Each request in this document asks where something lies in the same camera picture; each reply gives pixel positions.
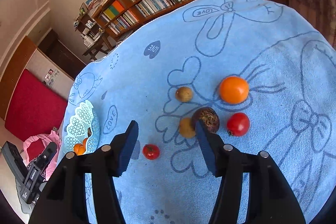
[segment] red mattress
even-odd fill
[[[67,101],[24,70],[10,101],[5,128],[20,140],[59,128]]]

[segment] light blue plastic basket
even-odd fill
[[[88,129],[91,129],[92,135],[88,137]],[[70,117],[70,124],[67,126],[67,135],[63,140],[64,153],[74,150],[74,145],[83,143],[85,138],[86,150],[84,154],[93,153],[98,147],[100,137],[100,127],[96,112],[90,101],[85,100],[75,109],[75,115]]]

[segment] picture frame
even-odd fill
[[[79,9],[80,15],[84,15],[88,11],[86,4],[83,2],[82,6]]]

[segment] round brown fruit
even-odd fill
[[[195,137],[196,135],[195,130],[191,126],[191,118],[183,118],[180,121],[178,130],[181,136],[187,139]]]
[[[193,91],[187,86],[182,86],[176,91],[175,97],[180,102],[186,103],[193,98]]]
[[[196,122],[202,120],[210,133],[216,133],[219,129],[219,117],[211,107],[201,107],[195,111],[191,118],[191,126],[195,130]]]

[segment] beet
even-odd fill
[[[195,130],[196,122],[202,120],[210,133],[216,134],[219,129],[219,117],[211,107],[201,107],[191,117],[191,126]]]

